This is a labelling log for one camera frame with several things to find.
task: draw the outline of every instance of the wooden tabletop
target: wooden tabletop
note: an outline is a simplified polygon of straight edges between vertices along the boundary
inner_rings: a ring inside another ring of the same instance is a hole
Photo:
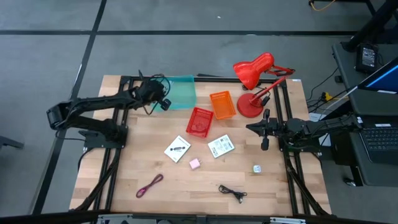
[[[118,75],[105,75],[99,96],[117,93],[119,81]],[[240,83],[196,82],[195,88],[197,107],[207,110],[212,110],[211,93],[228,90],[234,103],[247,93]],[[307,120],[302,83],[300,80],[287,80],[287,88],[293,117]],[[282,89],[279,89],[279,95],[286,119]],[[271,110],[271,117],[276,117],[273,91],[266,108]],[[111,118],[112,113],[111,109],[95,111],[93,117]],[[111,210],[126,213],[291,215],[286,170],[276,138],[269,137],[269,150],[262,151],[262,139],[245,128],[247,124],[260,121],[261,116],[245,118],[237,112],[230,119],[214,118],[207,138],[202,139],[185,132],[191,113],[192,109],[154,112],[148,116],[142,108],[129,111],[128,139],[121,153]],[[224,134],[229,136],[235,149],[215,159],[207,143]],[[192,146],[175,163],[164,151],[178,135]],[[70,208],[79,206],[96,185],[103,156],[104,149],[94,149],[82,160]],[[301,153],[300,157],[306,186],[323,209],[330,212],[320,163],[310,153]],[[202,161],[201,167],[191,170],[189,162],[195,158]],[[253,165],[260,165],[262,172],[255,174]],[[136,198],[136,192],[157,174],[164,175],[163,181],[151,187],[142,198]],[[248,196],[239,204],[233,195],[218,191],[220,184],[247,192]],[[107,191],[106,186],[101,208],[104,208]],[[296,186],[299,211],[303,212],[299,192]]]

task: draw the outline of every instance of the gray carpet floor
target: gray carpet floor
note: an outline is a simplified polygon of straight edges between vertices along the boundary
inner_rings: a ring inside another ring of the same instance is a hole
[[[0,30],[91,30],[100,0],[0,1]],[[382,1],[374,1],[378,8]],[[317,2],[322,7],[327,2]],[[358,30],[371,18],[363,3],[336,2],[315,12],[306,0],[108,1],[99,30]],[[45,111],[67,100],[88,35],[0,35],[0,135],[25,143],[0,151],[0,216],[30,213],[49,158],[54,131]],[[275,64],[296,69],[305,94],[337,67],[331,45],[349,37],[241,35],[101,35],[91,51],[80,97],[96,96],[103,75],[206,73],[235,76],[232,64],[272,52]],[[314,91],[343,90],[333,79]],[[76,131],[68,136],[78,136]],[[82,143],[67,141],[45,213],[67,211]],[[350,188],[349,169],[324,161],[332,212],[339,217],[398,223],[398,189]]]

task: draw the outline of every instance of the red desk lamp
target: red desk lamp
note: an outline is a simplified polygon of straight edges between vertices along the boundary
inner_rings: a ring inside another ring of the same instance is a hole
[[[282,77],[265,90],[262,90],[256,94],[246,93],[239,97],[236,107],[243,116],[248,118],[253,118],[260,115],[264,107],[264,105],[261,105],[261,97],[276,85],[283,82],[295,71],[294,69],[282,68],[274,65],[274,57],[271,53],[263,53],[252,62],[236,63],[233,65],[233,68],[240,81],[249,90],[252,90],[257,86],[260,80],[260,74],[262,72],[273,74],[277,77]]]

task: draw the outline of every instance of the laptop keyboard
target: laptop keyboard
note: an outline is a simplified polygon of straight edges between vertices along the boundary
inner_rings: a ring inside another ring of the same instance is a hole
[[[398,151],[398,128],[364,128],[361,134],[370,151]]]

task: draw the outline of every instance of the small pink cube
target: small pink cube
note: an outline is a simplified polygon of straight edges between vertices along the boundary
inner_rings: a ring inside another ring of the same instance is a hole
[[[196,169],[198,167],[200,167],[200,162],[198,159],[194,159],[191,162],[189,162],[189,164],[191,165],[192,169]]]

